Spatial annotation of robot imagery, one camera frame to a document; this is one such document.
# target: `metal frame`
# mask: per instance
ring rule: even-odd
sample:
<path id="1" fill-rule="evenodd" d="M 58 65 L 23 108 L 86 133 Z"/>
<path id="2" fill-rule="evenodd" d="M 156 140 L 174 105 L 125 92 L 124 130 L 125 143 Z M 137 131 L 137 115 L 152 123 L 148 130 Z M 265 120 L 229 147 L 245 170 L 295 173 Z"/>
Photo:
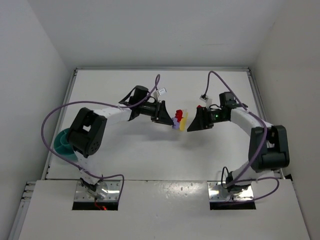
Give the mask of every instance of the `metal frame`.
<path id="1" fill-rule="evenodd" d="M 24 187 L 24 191 L 21 197 L 21 202 L 18 208 L 18 212 L 15 215 L 13 225 L 8 240 L 18 240 L 24 221 L 27 215 L 27 211 L 30 205 L 31 197 L 36 186 L 35 181 L 28 181 Z"/>
<path id="2" fill-rule="evenodd" d="M 65 97 L 64 97 L 64 100 L 63 100 L 62 104 L 66 104 L 70 100 L 71 93 L 72 93 L 72 90 L 74 88 L 74 84 L 75 84 L 77 73 L 78 73 L 78 69 L 76 68 L 73 71 L 72 75 L 71 75 L 71 78 L 70 78 L 70 81 L 69 81 L 69 84 L 68 84 L 68 88 L 66 89 Z M 54 140 L 55 140 L 56 136 L 58 135 L 58 132 L 59 132 L 59 129 L 60 129 L 61 124 L 63 122 L 63 119 L 65 118 L 65 113 L 66 113 L 65 108 L 61 109 L 60 114 L 59 114 L 59 118 L 58 118 L 58 122 L 56 123 L 54 134 L 53 134 L 53 137 L 52 137 L 52 140 L 51 140 L 50 148 L 54 147 Z M 49 151 L 49 153 L 48 153 L 48 155 L 46 157 L 46 161 L 45 161 L 44 169 L 43 169 L 43 172 L 42 172 L 41 180 L 45 180 L 46 179 L 48 170 L 50 168 L 51 156 L 52 156 L 52 152 Z"/>

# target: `metal mounting plate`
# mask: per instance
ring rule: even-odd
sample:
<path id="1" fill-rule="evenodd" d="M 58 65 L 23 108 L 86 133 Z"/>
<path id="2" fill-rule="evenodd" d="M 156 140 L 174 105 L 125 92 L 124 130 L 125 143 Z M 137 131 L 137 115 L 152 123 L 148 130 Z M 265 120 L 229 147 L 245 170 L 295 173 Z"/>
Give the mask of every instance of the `metal mounting plate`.
<path id="1" fill-rule="evenodd" d="M 251 186 L 239 193 L 229 193 L 222 188 L 220 181 L 208 181 L 207 185 L 210 203 L 243 202 L 254 199 Z"/>
<path id="2" fill-rule="evenodd" d="M 106 197 L 104 199 L 99 199 L 99 203 L 115 203 L 118 201 L 119 193 L 121 189 L 121 183 L 120 181 L 104 181 L 104 183 L 107 186 L 106 191 Z M 75 194 L 74 194 L 74 200 L 75 203 L 80 202 L 94 202 L 95 197 L 92 196 L 88 190 L 85 188 L 85 186 L 82 186 L 81 182 L 78 181 L 76 184 Z"/>

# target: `white table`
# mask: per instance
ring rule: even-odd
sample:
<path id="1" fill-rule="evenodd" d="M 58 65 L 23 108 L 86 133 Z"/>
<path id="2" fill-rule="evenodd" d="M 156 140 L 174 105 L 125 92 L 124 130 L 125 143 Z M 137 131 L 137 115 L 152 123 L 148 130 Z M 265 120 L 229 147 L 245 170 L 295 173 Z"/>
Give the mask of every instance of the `white table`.
<path id="1" fill-rule="evenodd" d="M 203 181 L 125 181 L 118 211 L 77 211 L 76 184 L 38 181 L 19 240 L 309 239 L 290 180 L 281 180 L 256 210 L 210 210 Z M 261 196 L 275 185 L 266 180 L 252 187 Z"/>
<path id="2" fill-rule="evenodd" d="M 163 96 L 168 113 L 187 109 L 187 126 L 196 114 L 204 93 L 209 70 L 78 70 L 72 80 L 66 102 L 81 100 L 116 104 L 134 86 L 149 89 L 161 74 L 159 87 L 168 93 Z M 257 108 L 246 71 L 218 71 L 221 77 L 246 103 L 250 110 Z M 216 76 L 211 75 L 208 95 L 220 104 L 219 94 L 227 92 Z M 58 132 L 69 128 L 79 109 L 104 108 L 93 104 L 67 107 Z M 156 124 L 148 116 L 108 127 L 103 146 L 94 155 L 103 175 L 122 173 L 128 180 L 218 180 L 223 166 L 231 171 L 248 161 L 249 136 L 231 122 L 217 123 L 213 129 L 181 132 L 170 126 Z M 79 171 L 54 155 L 49 155 L 50 168 L 46 179 L 79 179 Z"/>

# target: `white enclosure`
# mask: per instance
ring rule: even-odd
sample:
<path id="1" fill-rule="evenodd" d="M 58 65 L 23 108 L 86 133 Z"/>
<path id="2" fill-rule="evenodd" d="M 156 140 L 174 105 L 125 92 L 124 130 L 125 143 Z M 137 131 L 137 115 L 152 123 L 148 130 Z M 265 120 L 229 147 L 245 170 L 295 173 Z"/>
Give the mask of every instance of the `white enclosure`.
<path id="1" fill-rule="evenodd" d="M 270 122 L 288 132 L 289 172 L 312 239 L 320 238 L 320 1 L 290 0 L 254 73 Z"/>

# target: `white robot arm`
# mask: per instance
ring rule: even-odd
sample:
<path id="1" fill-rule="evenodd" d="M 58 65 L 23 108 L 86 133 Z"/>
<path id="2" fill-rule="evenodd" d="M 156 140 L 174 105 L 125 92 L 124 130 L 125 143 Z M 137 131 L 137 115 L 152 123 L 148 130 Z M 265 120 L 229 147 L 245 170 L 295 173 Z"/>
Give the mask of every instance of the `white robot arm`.
<path id="1" fill-rule="evenodd" d="M 248 110 L 244 110 L 236 102 L 231 92 L 221 93 L 219 98 L 219 109 L 197 107 L 196 116 L 187 131 L 211 129 L 215 123 L 230 121 L 238 125 L 250 136 L 249 162 L 251 162 L 250 160 L 255 154 L 256 158 L 253 159 L 250 166 L 245 163 L 228 174 L 226 178 L 228 192 L 241 192 L 244 186 L 250 185 L 253 180 L 257 180 L 265 173 L 285 168 L 289 165 L 287 131 L 284 126 L 274 126 L 263 121 L 267 131 L 265 141 L 263 139 L 264 128 L 262 127 L 261 119 L 257 119 Z M 267 141 L 273 146 L 268 148 Z"/>
<path id="2" fill-rule="evenodd" d="M 151 121 L 155 123 L 170 126 L 174 124 L 166 110 L 164 100 L 149 102 L 149 99 L 146 99 L 143 101 L 148 93 L 149 90 L 146 87 L 136 86 L 119 102 L 118 108 L 107 107 L 90 110 L 83 107 L 79 110 L 69 128 L 67 141 L 72 146 L 79 165 L 83 168 L 81 181 L 88 189 L 95 189 L 95 185 L 99 181 L 98 178 L 91 175 L 102 176 L 99 165 L 95 162 L 95 158 L 91 156 L 100 148 L 106 127 L 119 122 L 131 121 L 140 114 L 150 116 Z"/>

